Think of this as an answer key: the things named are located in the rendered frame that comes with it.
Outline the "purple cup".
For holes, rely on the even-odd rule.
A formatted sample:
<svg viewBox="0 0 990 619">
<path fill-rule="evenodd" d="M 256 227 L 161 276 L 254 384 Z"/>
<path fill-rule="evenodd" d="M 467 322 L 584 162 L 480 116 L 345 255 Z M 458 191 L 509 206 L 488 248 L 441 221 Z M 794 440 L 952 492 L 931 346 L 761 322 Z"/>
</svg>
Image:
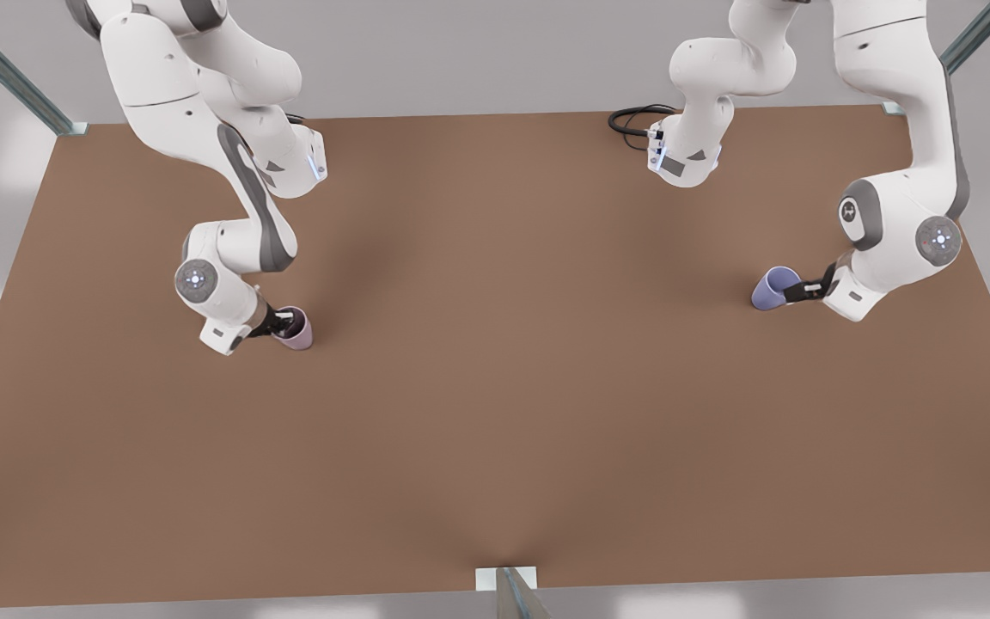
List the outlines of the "purple cup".
<svg viewBox="0 0 990 619">
<path fill-rule="evenodd" d="M 762 312 L 791 304 L 786 290 L 802 282 L 800 275 L 789 267 L 776 266 L 769 269 L 759 279 L 751 294 L 751 304 Z"/>
</svg>

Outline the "pink cup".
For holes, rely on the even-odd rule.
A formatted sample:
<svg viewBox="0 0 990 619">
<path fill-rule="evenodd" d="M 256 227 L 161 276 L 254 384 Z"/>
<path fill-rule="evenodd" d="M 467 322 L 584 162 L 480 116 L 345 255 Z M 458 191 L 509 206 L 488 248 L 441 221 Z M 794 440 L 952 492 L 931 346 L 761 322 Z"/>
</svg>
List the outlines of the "pink cup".
<svg viewBox="0 0 990 619">
<path fill-rule="evenodd" d="M 272 312 L 272 337 L 291 350 L 306 350 L 313 345 L 314 334 L 308 317 L 295 306 L 280 307 Z"/>
</svg>

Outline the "silver frame post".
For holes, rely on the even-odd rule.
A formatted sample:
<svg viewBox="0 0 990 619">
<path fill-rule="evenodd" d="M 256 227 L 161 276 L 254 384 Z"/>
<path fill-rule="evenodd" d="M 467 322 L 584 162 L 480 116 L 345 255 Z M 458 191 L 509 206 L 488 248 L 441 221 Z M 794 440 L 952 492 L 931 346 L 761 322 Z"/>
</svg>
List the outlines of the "silver frame post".
<svg viewBox="0 0 990 619">
<path fill-rule="evenodd" d="M 553 619 L 537 594 L 535 567 L 480 567 L 474 571 L 476 591 L 494 591 L 496 619 Z"/>
<path fill-rule="evenodd" d="M 990 38 L 990 0 L 987 1 L 985 8 L 982 9 L 962 29 L 962 32 L 947 46 L 945 52 L 939 56 L 940 63 L 943 64 L 945 70 L 945 82 L 947 86 L 950 86 L 951 75 L 955 73 L 956 70 L 963 63 L 966 62 L 974 52 L 977 52 L 978 48 Z"/>
<path fill-rule="evenodd" d="M 86 122 L 72 121 L 0 50 L 0 85 L 55 136 L 86 136 Z"/>
</svg>

